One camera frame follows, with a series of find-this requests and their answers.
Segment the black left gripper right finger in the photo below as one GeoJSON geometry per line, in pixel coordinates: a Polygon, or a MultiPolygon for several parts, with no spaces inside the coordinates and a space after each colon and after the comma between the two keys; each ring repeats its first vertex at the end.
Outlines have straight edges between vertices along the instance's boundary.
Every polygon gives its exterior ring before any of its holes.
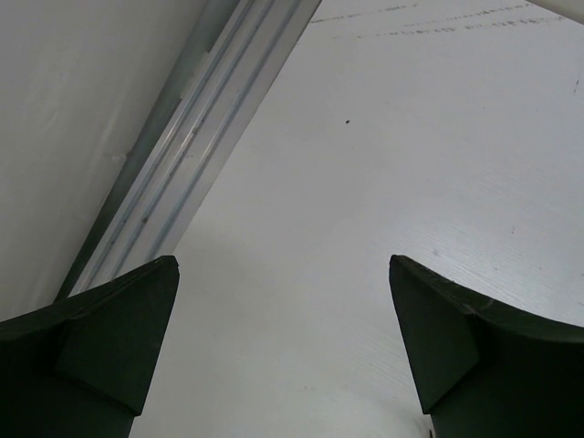
{"type": "Polygon", "coordinates": [[[405,255],[391,297],[438,437],[580,437],[583,329],[460,286],[405,255]]]}

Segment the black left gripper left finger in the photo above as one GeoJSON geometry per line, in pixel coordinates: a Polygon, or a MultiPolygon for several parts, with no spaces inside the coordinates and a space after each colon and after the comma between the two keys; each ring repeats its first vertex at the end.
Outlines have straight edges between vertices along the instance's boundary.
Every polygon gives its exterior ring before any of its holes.
{"type": "Polygon", "coordinates": [[[165,255],[2,322],[2,436],[129,436],[178,286],[177,259],[165,255]]]}

